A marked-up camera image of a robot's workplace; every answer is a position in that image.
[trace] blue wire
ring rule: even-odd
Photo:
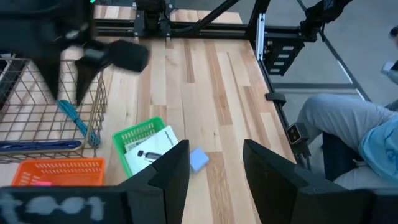
[[[55,141],[55,142],[0,142],[0,152],[34,151],[54,149],[74,149],[81,146],[81,141]]]
[[[79,118],[75,107],[71,105],[67,100],[57,100],[58,107],[76,124],[77,128],[80,130],[82,135],[86,137],[87,126]],[[101,144],[101,138],[95,134],[94,131],[91,132],[88,144],[96,148]]]

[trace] orange basket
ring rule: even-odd
[[[36,181],[56,186],[101,186],[104,165],[103,158],[28,159],[19,164],[12,186],[31,186]]]

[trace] green plastic basket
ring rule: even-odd
[[[141,124],[137,124],[131,128],[127,128],[113,134],[113,144],[118,152],[120,161],[122,162],[123,169],[126,172],[127,177],[132,177],[132,173],[129,164],[124,158],[124,154],[126,153],[125,145],[153,135],[165,127],[166,125],[164,124],[162,118],[155,117],[144,121]]]

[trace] gray floor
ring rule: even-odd
[[[113,0],[113,4],[131,5],[131,0]],[[175,0],[180,9],[212,10],[223,0]],[[240,0],[230,11],[239,12],[243,22],[250,18],[255,0]],[[303,0],[312,6],[319,0]],[[360,82],[370,99],[385,105],[398,98],[395,86],[380,69],[387,61],[398,60],[398,49],[388,38],[389,30],[398,25],[397,0],[355,0],[343,14],[331,24],[326,25],[325,34],[341,55],[355,78]],[[266,14],[266,23],[273,25],[296,26],[304,14],[296,0],[272,0]],[[275,82],[302,83],[348,83],[347,76],[338,65],[324,43],[319,40],[307,44],[284,77],[272,77]],[[289,122],[294,122],[303,102],[319,92],[341,93],[356,96],[355,91],[294,91],[278,90],[288,99],[284,110]],[[312,145],[313,153],[321,140]]]

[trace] wooden tabletop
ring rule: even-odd
[[[171,18],[197,21],[208,11],[177,10]],[[98,6],[96,16],[134,19],[129,7]],[[226,12],[215,22],[241,23]],[[245,40],[140,40],[152,52],[142,74],[105,70],[108,109],[100,156],[106,183],[126,176],[111,142],[116,131],[154,116],[171,125],[190,149],[201,147],[208,165],[192,174],[183,223],[260,223],[244,174],[243,141],[253,139],[294,160],[268,89]]]

